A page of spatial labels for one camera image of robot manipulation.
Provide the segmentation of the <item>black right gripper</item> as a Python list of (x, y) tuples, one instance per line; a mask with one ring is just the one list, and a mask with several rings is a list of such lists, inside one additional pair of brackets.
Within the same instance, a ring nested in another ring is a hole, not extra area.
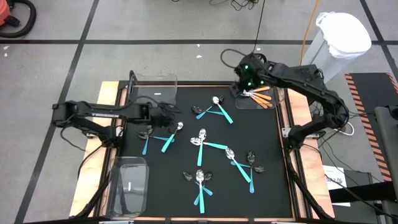
[(245, 95), (249, 90), (269, 85), (264, 79), (263, 65), (267, 62), (264, 54), (250, 53), (245, 55), (239, 64), (234, 68), (238, 81), (229, 87), (232, 97)]

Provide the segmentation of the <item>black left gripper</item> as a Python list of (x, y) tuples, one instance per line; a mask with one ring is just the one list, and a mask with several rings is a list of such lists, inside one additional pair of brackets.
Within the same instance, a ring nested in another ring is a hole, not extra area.
[(149, 120), (145, 122), (146, 125), (153, 127), (168, 127), (167, 131), (173, 134), (178, 128), (178, 121), (175, 120), (174, 105), (170, 103), (160, 103), (158, 106), (153, 106), (148, 103)]

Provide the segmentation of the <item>clear plastic bin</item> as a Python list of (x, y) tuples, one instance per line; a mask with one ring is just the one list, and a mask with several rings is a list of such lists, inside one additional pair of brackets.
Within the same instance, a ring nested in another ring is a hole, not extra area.
[(264, 109), (261, 106), (259, 106), (254, 100), (252, 100), (250, 97), (240, 94), (238, 97), (236, 97), (237, 108), (243, 110), (271, 110), (274, 109), (276, 106), (279, 106), (285, 100), (285, 94), (283, 90), (275, 86), (270, 86), (270, 85), (265, 85), (265, 86), (269, 86), (271, 89), (258, 93), (271, 96), (272, 97), (271, 103), (273, 104), (273, 107), (269, 109)]
[(172, 73), (157, 75), (141, 75), (133, 70), (129, 72), (127, 85), (127, 101), (148, 103), (157, 106), (158, 103), (175, 104), (177, 95), (177, 76)]
[(109, 175), (108, 218), (136, 218), (146, 210), (149, 166), (142, 157), (116, 157)]

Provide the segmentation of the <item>black table mat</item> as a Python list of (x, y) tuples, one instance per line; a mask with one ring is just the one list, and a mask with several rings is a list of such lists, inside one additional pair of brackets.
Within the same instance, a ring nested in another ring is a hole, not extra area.
[[(205, 217), (282, 217), (292, 216), (289, 187), (280, 145), (275, 110), (241, 110), (228, 88), (179, 88), (176, 104), (182, 110), (177, 121), (184, 123), (175, 134), (175, 141), (165, 153), (161, 152), (164, 141), (151, 139), (147, 154), (143, 155), (145, 141), (137, 137), (140, 126), (129, 125), (126, 130), (123, 156), (142, 156), (149, 166), (149, 186), (146, 217), (200, 217), (194, 205), (198, 186), (183, 178), (183, 172), (194, 174), (200, 146), (193, 145), (191, 138), (198, 138), (201, 129), (206, 130), (204, 142), (225, 145), (232, 149), (240, 164), (249, 165), (247, 154), (253, 151), (253, 166), (263, 166), (261, 174), (252, 172), (254, 193), (225, 150), (203, 145), (201, 168), (211, 171), (213, 177), (206, 187), (213, 192), (206, 195)], [(209, 108), (214, 96), (224, 96), (221, 106), (233, 119), (229, 124), (224, 115), (206, 113), (201, 119), (191, 110), (197, 106)]]

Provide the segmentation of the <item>silver mounting plate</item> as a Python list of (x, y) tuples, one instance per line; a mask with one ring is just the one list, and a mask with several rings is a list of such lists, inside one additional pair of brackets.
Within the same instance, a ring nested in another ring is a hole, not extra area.
[[(282, 128), (282, 136), (284, 138), (287, 138), (290, 132), (290, 128)], [(309, 134), (308, 136), (306, 136), (306, 138), (312, 138), (312, 139), (319, 139), (321, 137), (323, 137), (326, 134), (326, 131), (317, 131), (313, 134)]]

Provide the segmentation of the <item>white-bagged trash can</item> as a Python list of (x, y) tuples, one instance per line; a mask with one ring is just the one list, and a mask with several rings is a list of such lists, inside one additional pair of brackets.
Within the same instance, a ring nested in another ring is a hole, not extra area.
[(325, 83), (372, 46), (363, 23), (351, 14), (321, 12), (315, 25), (318, 32), (303, 56), (302, 65), (316, 65), (323, 71)]

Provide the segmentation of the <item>white paper sheet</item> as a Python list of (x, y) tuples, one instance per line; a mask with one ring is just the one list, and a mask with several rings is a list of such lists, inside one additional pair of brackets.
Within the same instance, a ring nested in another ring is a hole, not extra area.
[(347, 187), (346, 177), (342, 167), (323, 165), (323, 170), (328, 190), (342, 189), (342, 187)]

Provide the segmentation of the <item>black orange-striped floor mat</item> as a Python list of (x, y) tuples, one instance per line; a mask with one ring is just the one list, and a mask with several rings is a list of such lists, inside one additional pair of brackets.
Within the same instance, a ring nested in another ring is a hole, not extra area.
[(362, 122), (382, 179), (391, 181), (392, 174), (374, 109), (398, 105), (398, 85), (390, 73), (347, 73), (345, 79), (358, 111), (357, 117)]

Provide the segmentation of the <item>dark grey chair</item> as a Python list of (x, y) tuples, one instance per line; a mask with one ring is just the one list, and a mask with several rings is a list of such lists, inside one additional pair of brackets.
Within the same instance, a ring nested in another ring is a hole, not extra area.
[(398, 196), (398, 106), (375, 108), (392, 183)]

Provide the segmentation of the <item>black equipment case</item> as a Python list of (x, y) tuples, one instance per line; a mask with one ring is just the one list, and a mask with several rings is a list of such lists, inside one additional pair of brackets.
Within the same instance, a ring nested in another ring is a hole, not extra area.
[[(367, 172), (345, 170), (347, 187), (372, 184), (372, 177)], [(335, 219), (343, 222), (380, 224), (375, 211), (362, 202), (333, 203)]]

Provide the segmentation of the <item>orange shop vacuum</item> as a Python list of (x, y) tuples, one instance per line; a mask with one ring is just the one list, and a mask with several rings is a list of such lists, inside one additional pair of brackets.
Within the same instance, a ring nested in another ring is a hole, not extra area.
[(20, 20), (11, 15), (11, 9), (14, 7), (13, 0), (0, 0), (0, 26), (9, 25), (17, 27)]

